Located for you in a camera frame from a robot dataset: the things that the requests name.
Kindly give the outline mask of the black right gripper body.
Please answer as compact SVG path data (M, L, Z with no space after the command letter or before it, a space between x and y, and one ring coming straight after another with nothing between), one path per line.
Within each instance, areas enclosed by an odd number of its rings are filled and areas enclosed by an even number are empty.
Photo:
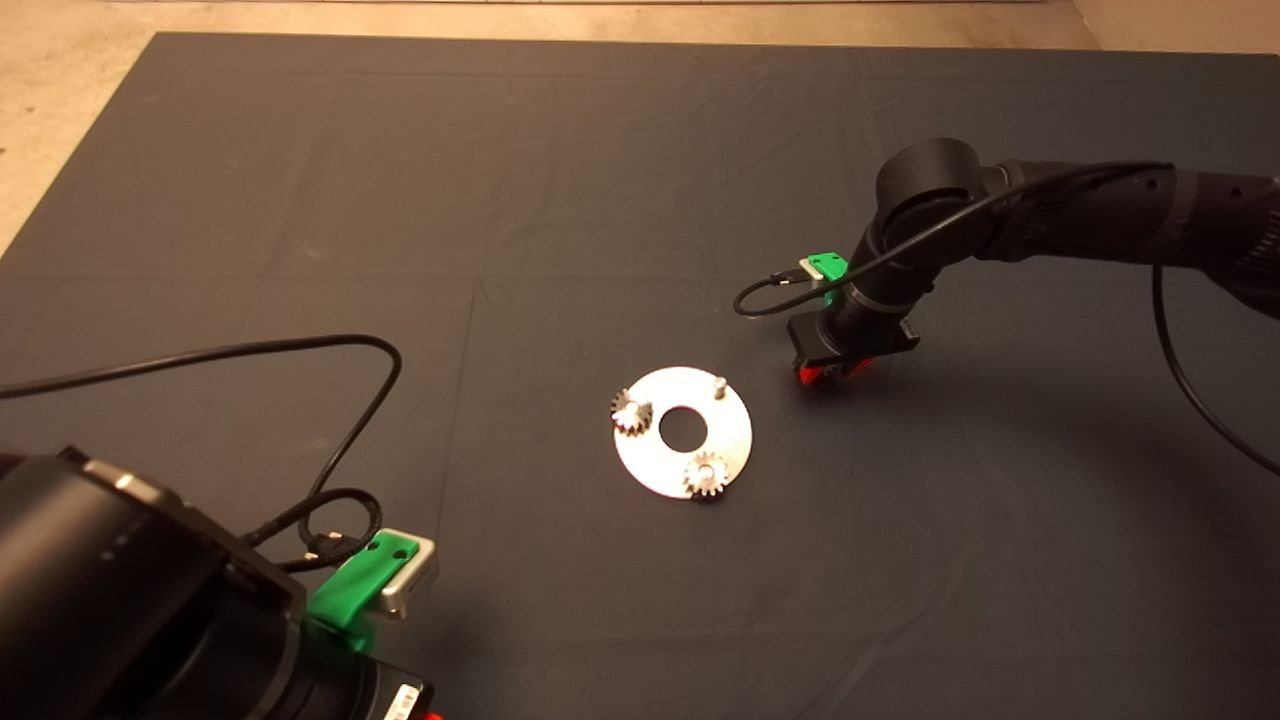
M799 313L787 320L801 372L850 369L872 357L914 350L920 336L902 314L879 313L861 305L829 305Z

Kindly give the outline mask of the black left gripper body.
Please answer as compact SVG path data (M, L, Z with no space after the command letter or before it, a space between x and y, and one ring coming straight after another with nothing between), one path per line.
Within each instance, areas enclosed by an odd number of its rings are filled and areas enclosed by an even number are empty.
M429 719L436 689L420 675L380 660L364 660L319 680L300 710L302 719Z

